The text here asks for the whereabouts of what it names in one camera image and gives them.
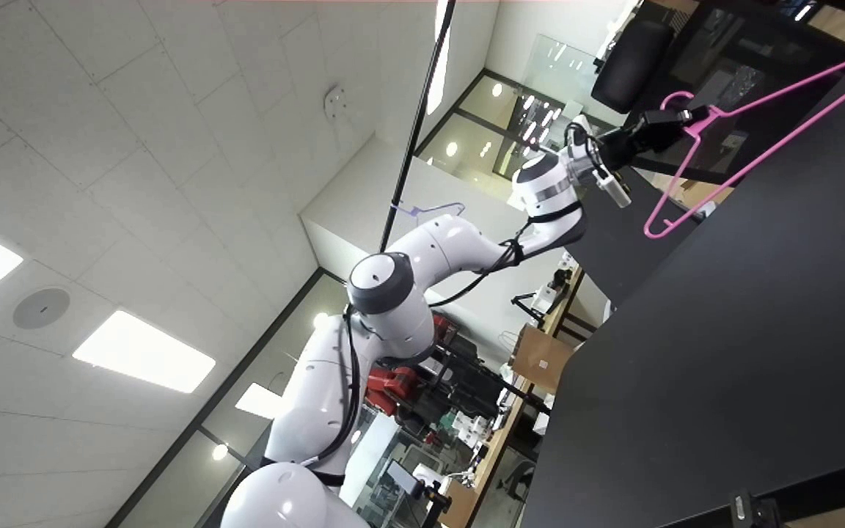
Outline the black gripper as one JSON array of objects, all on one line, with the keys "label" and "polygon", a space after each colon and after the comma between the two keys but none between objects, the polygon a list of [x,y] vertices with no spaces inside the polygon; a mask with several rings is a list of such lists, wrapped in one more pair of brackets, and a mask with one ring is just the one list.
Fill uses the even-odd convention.
[{"label": "black gripper", "polygon": [[618,170],[630,164],[639,154],[662,154],[667,148],[674,143],[674,123],[699,123],[711,114],[706,107],[693,107],[693,110],[671,110],[667,113],[652,113],[643,114],[633,123],[626,123],[621,130],[609,133],[601,138],[601,162],[609,170]]}]

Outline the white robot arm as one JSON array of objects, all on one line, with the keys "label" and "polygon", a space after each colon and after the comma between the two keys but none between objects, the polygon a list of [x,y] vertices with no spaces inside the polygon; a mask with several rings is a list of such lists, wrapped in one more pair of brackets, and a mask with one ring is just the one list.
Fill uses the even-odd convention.
[{"label": "white robot arm", "polygon": [[260,463],[228,492],[219,528],[370,528],[341,500],[353,431],[376,365],[420,365],[435,352],[435,305],[426,293],[454,274],[486,280],[581,240],[587,212],[577,184],[590,180],[628,205],[617,170],[636,154],[668,148],[699,118],[705,110],[658,110],[608,135],[590,135],[573,118],[561,151],[539,148],[517,170],[510,193],[526,223],[508,240],[491,240],[460,215],[441,215],[363,255],[348,271],[344,315],[307,337]]}]

